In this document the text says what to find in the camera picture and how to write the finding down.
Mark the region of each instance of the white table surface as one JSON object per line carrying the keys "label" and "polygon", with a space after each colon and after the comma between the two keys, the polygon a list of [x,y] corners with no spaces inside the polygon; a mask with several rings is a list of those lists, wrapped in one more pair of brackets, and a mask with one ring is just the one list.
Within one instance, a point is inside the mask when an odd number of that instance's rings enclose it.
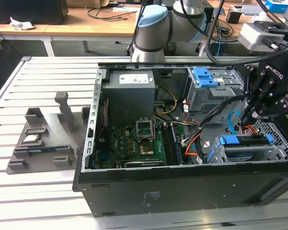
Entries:
{"label": "white table surface", "polygon": [[[0,91],[0,229],[288,229],[288,192],[263,207],[93,218],[82,193],[72,191],[73,170],[7,175],[5,169],[26,122],[29,107],[58,113],[57,91],[67,91],[73,112],[89,106],[98,62],[128,57],[33,57],[21,61]],[[195,62],[205,58],[175,57]]]}

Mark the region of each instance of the blue cable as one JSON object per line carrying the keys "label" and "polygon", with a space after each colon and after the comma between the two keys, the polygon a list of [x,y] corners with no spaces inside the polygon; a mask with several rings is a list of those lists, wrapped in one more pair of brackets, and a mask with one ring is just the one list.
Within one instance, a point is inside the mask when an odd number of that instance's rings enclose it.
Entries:
{"label": "blue cable", "polygon": [[219,48],[217,49],[217,55],[216,56],[219,56],[219,53],[220,53],[220,48],[221,48],[221,40],[222,40],[222,35],[221,35],[221,29],[220,27],[217,28],[220,32],[220,40],[219,40]]}
{"label": "blue cable", "polygon": [[230,119],[232,114],[237,114],[238,116],[240,116],[240,112],[239,111],[233,111],[233,112],[229,113],[229,115],[227,117],[228,127],[229,127],[231,133],[235,135],[237,133],[236,133],[234,127],[232,126],[231,119]]}

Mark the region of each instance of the motherboard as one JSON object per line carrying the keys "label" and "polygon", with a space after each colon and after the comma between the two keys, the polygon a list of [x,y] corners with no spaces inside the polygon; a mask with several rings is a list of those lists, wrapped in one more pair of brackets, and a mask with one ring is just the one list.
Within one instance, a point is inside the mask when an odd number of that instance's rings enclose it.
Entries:
{"label": "motherboard", "polygon": [[96,168],[130,168],[165,166],[182,163],[180,125],[154,124],[152,138],[139,138],[151,133],[149,126],[113,126],[107,138],[99,142]]}

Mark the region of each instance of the green motherboard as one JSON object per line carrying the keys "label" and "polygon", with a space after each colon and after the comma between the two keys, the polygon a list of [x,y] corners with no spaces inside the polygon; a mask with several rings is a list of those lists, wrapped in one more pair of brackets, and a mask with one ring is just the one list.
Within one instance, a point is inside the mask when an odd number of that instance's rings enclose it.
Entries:
{"label": "green motherboard", "polygon": [[[108,151],[99,152],[96,159],[97,168],[122,168],[126,163],[158,162],[167,165],[166,147],[162,135],[163,125],[155,125],[153,140],[138,139],[136,126],[114,126],[108,130]],[[184,138],[183,127],[175,126],[176,139],[180,143]],[[139,134],[151,133],[150,127],[140,127]]]}

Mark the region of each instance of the open computer tower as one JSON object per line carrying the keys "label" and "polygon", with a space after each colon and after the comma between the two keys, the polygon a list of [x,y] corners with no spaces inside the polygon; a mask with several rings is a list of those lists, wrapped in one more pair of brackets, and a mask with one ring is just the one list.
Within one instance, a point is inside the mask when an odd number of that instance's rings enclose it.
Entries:
{"label": "open computer tower", "polygon": [[243,78],[207,64],[100,63],[73,186],[94,217],[266,205],[286,192],[288,119],[239,129]]}

